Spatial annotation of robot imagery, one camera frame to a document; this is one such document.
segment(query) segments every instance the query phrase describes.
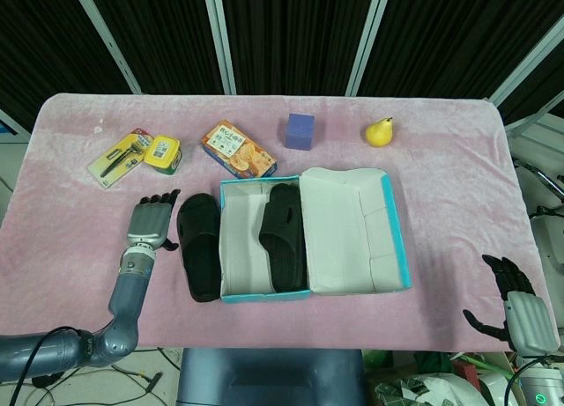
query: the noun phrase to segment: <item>black slipper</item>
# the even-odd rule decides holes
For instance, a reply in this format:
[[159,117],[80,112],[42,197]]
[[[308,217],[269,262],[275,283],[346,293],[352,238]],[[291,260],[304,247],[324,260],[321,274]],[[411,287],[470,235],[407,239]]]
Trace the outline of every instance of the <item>black slipper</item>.
[[264,206],[258,239],[270,257],[274,290],[296,292],[306,289],[306,249],[300,190],[296,186],[280,183],[272,188],[269,202]]
[[213,196],[188,198],[176,218],[188,287],[196,302],[219,299],[219,208]]

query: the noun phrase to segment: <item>green light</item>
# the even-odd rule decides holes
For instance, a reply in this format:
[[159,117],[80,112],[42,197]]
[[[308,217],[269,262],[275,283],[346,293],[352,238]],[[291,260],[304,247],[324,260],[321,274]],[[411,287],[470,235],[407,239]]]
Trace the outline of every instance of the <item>green light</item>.
[[537,403],[545,404],[546,403],[546,396],[545,395],[535,395],[535,400]]

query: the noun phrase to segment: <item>pink tablecloth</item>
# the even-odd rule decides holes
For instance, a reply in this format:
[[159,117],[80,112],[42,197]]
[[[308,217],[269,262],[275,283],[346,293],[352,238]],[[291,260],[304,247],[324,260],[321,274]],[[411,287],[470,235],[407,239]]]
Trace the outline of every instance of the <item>pink tablecloth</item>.
[[[315,115],[312,151],[283,146],[290,112]],[[369,147],[362,129],[385,116],[394,117],[394,140]],[[161,249],[139,320],[141,345],[507,349],[462,315],[469,308],[484,322],[503,322],[483,253],[511,257],[549,302],[501,119],[488,102],[60,94],[39,114],[0,230],[0,333],[103,327],[133,205],[180,188],[170,225],[175,240],[180,203],[200,191],[216,196],[219,181],[231,178],[198,142],[223,118],[279,160],[277,175],[311,166],[387,170],[409,233],[413,287],[295,302],[197,304],[180,254]],[[179,170],[166,176],[142,165],[102,189],[86,167],[136,127],[180,138]]]

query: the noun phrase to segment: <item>open shoe box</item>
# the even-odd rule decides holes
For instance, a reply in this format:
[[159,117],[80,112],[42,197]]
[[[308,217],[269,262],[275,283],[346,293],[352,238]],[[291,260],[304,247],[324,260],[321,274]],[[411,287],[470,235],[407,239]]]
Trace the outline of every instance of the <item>open shoe box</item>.
[[[300,186],[309,290],[276,293],[258,234],[279,183]],[[222,181],[221,298],[304,299],[317,294],[395,292],[411,287],[390,177],[375,168],[310,168],[301,176]]]

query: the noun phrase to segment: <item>purple cube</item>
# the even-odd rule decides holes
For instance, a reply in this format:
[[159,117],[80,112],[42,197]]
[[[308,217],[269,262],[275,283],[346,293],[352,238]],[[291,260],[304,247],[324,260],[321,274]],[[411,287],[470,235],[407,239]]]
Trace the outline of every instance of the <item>purple cube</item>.
[[286,148],[309,151],[314,138],[313,115],[290,114],[286,126]]

